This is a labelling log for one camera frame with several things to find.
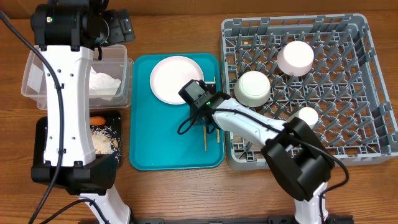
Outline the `green-rimmed white bowl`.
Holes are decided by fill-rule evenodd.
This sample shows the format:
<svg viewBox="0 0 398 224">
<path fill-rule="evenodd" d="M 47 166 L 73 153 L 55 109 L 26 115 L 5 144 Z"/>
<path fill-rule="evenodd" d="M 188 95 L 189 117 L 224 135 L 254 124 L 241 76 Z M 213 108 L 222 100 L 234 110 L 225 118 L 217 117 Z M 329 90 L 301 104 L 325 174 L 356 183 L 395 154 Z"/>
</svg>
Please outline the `green-rimmed white bowl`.
<svg viewBox="0 0 398 224">
<path fill-rule="evenodd" d="M 235 83 L 234 95 L 245 106 L 262 106 L 271 97 L 270 81 L 261 72 L 246 72 Z"/>
</svg>

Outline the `white napkin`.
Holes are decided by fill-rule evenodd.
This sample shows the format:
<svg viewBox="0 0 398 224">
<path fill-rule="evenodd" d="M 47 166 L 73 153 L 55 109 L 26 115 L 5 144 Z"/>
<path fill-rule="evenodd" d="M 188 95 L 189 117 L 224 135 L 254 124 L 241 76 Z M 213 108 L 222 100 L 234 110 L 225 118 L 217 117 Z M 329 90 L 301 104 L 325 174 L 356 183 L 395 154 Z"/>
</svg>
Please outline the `white napkin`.
<svg viewBox="0 0 398 224">
<path fill-rule="evenodd" d="M 120 79 L 112 78 L 106 73 L 97 73 L 93 67 L 91 67 L 89 79 L 90 96 L 100 96 L 103 100 L 111 101 L 120 87 L 120 84 Z"/>
</svg>

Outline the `orange carrot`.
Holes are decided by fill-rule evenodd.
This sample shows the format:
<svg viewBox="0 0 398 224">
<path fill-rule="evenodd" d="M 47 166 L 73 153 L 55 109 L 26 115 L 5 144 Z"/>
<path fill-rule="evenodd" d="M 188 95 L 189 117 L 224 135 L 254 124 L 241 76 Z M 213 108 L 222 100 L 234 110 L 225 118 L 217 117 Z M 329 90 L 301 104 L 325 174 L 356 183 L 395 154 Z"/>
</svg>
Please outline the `orange carrot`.
<svg viewBox="0 0 398 224">
<path fill-rule="evenodd" d="M 106 123 L 106 120 L 102 116 L 90 117 L 90 126 L 102 126 Z"/>
</svg>

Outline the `food scraps pile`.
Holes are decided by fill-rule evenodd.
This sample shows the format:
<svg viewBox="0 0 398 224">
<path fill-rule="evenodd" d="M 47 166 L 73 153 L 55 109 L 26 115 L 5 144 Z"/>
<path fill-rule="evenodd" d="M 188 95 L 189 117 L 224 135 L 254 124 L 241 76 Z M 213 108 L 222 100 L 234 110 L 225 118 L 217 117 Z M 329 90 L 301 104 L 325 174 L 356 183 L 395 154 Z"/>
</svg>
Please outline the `food scraps pile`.
<svg viewBox="0 0 398 224">
<path fill-rule="evenodd" d="M 97 155 L 113 154 L 118 164 L 122 162 L 121 135 L 110 126 L 90 126 L 91 137 Z"/>
</svg>

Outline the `white cup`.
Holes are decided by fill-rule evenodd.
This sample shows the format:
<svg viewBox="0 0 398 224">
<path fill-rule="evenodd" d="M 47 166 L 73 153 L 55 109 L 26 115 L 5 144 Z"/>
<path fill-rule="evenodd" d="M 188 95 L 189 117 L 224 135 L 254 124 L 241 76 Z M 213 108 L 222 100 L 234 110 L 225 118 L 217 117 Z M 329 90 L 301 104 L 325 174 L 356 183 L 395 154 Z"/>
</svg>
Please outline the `white cup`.
<svg viewBox="0 0 398 224">
<path fill-rule="evenodd" d="M 291 115 L 287 122 L 292 121 L 294 118 L 300 118 L 305 121 L 311 129 L 313 129 L 318 122 L 318 113 L 311 107 L 303 107 Z"/>
</svg>

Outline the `wooden chopstick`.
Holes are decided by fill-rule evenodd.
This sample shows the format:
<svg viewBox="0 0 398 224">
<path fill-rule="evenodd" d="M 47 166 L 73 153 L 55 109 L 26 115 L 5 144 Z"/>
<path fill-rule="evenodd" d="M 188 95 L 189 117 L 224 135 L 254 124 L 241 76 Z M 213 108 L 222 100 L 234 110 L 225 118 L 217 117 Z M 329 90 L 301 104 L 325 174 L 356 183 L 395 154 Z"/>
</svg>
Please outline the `wooden chopstick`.
<svg viewBox="0 0 398 224">
<path fill-rule="evenodd" d="M 203 135 L 204 135 L 204 148 L 207 151 L 207 127 L 203 126 Z"/>
<path fill-rule="evenodd" d="M 217 139 L 217 143 L 220 143 L 220 131 L 219 129 L 216 129 L 216 139 Z"/>
</svg>

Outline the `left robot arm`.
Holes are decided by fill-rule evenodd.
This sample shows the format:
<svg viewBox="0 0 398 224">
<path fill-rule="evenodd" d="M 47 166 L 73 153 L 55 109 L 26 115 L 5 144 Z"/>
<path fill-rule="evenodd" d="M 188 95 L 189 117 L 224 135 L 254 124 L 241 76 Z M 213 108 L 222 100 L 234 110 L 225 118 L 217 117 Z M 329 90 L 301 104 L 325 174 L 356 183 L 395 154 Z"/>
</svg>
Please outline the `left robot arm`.
<svg viewBox="0 0 398 224">
<path fill-rule="evenodd" d="M 32 180 L 65 189 L 101 223 L 129 223 L 133 214 L 114 181 L 118 161 L 95 153 L 90 129 L 89 75 L 100 48 L 134 39 L 127 14 L 107 1 L 49 1 L 30 19 L 43 61 L 47 131 L 34 150 Z"/>
</svg>

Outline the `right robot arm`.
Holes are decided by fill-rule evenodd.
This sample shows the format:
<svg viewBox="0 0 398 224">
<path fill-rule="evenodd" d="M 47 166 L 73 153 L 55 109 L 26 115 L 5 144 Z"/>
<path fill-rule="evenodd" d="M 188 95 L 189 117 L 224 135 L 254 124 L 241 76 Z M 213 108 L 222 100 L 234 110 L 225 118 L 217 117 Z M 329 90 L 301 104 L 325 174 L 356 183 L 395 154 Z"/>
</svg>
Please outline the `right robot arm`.
<svg viewBox="0 0 398 224">
<path fill-rule="evenodd" d="M 179 95 L 190 107 L 191 124 L 229 131 L 260 147 L 277 183 L 295 200 L 297 223 L 326 223 L 323 196 L 335 161 L 304 120 L 268 118 L 226 93 L 210 93 L 202 80 L 190 80 Z"/>
</svg>

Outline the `clear plastic bin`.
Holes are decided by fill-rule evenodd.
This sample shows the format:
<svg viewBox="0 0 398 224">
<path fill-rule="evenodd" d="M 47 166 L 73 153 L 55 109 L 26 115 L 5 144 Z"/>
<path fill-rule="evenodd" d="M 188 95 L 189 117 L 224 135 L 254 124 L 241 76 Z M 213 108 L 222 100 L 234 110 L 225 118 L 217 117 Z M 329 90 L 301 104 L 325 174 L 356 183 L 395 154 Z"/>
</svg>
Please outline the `clear plastic bin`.
<svg viewBox="0 0 398 224">
<path fill-rule="evenodd" d="M 105 73 L 115 80 L 119 86 L 115 91 L 90 91 L 89 107 L 126 108 L 131 105 L 133 61 L 127 57 L 127 49 L 123 45 L 102 48 L 103 58 L 98 60 L 98 52 L 94 53 L 92 69 L 97 73 Z M 33 52 L 29 53 L 22 79 L 21 94 L 37 102 L 40 110 L 47 109 L 46 81 L 44 66 Z"/>
</svg>

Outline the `large white plate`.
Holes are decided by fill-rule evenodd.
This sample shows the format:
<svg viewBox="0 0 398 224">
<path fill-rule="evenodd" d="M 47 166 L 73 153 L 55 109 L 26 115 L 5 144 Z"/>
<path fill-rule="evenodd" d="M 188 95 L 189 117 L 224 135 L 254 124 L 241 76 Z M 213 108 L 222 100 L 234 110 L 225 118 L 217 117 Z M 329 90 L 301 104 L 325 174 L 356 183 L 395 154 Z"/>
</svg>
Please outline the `large white plate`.
<svg viewBox="0 0 398 224">
<path fill-rule="evenodd" d="M 171 56 L 161 60 L 151 71 L 150 88 L 160 101 L 182 105 L 185 101 L 178 92 L 192 79 L 204 79 L 199 64 L 188 57 Z"/>
</svg>

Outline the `teal plastic tray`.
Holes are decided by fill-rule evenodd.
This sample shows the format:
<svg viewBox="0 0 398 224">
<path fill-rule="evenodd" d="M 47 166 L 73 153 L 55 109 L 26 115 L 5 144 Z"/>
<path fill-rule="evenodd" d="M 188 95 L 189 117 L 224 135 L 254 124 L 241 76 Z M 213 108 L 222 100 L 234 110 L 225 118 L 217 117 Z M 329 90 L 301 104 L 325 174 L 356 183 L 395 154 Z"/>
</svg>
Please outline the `teal plastic tray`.
<svg viewBox="0 0 398 224">
<path fill-rule="evenodd" d="M 129 159 L 138 170 L 212 168 L 224 159 L 224 134 L 207 134 L 203 126 L 190 127 L 183 135 L 178 127 L 189 117 L 189 106 L 160 101 L 150 88 L 150 74 L 166 54 L 143 55 L 133 66 Z"/>
</svg>

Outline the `black plastic tray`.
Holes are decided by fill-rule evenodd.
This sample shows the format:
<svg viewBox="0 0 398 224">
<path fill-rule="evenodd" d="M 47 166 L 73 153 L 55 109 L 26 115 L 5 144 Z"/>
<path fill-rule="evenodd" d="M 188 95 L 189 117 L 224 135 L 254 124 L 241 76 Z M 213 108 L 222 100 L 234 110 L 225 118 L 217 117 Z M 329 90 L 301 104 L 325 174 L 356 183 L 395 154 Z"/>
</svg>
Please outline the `black plastic tray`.
<svg viewBox="0 0 398 224">
<path fill-rule="evenodd" d="M 122 161 L 123 161 L 123 136 L 122 136 L 122 118 L 119 111 L 116 110 L 106 110 L 106 111 L 96 111 L 91 112 L 90 117 L 92 116 L 102 116 L 105 118 L 106 123 L 102 126 L 110 126 L 114 131 L 117 131 L 121 135 L 122 140 Z M 46 147 L 47 141 L 47 118 L 40 118 L 36 124 L 35 130 L 35 144 L 34 144 L 34 158 L 31 167 L 31 176 L 40 177 L 41 175 L 46 176 L 46 166 L 44 164 L 44 151 Z"/>
</svg>

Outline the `grey dish rack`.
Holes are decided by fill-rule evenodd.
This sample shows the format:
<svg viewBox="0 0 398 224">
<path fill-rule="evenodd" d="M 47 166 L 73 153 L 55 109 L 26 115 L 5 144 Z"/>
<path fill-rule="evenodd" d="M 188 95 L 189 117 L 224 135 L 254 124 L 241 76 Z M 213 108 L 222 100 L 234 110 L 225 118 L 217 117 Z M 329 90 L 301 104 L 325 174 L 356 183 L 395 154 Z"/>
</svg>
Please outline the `grey dish rack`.
<svg viewBox="0 0 398 224">
<path fill-rule="evenodd" d="M 302 77 L 290 77 L 277 65 L 277 54 L 295 40 L 315 54 Z M 397 122 L 363 15 L 226 19 L 221 67 L 227 94 L 245 72 L 268 77 L 271 96 L 255 108 L 261 115 L 286 120 L 306 106 L 315 109 L 316 135 L 345 165 L 381 164 L 397 156 Z"/>
</svg>

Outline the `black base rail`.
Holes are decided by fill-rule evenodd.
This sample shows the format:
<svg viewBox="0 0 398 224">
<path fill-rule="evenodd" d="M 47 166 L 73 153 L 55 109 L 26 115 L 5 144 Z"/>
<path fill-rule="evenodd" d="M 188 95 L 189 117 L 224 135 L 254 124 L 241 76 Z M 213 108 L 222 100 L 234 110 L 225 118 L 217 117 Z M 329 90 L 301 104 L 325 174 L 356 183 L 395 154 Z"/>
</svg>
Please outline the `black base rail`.
<svg viewBox="0 0 398 224">
<path fill-rule="evenodd" d="M 293 215 L 269 216 L 268 218 L 227 218 L 227 219 L 184 219 L 164 220 L 162 218 L 136 219 L 135 224 L 297 224 Z"/>
</svg>

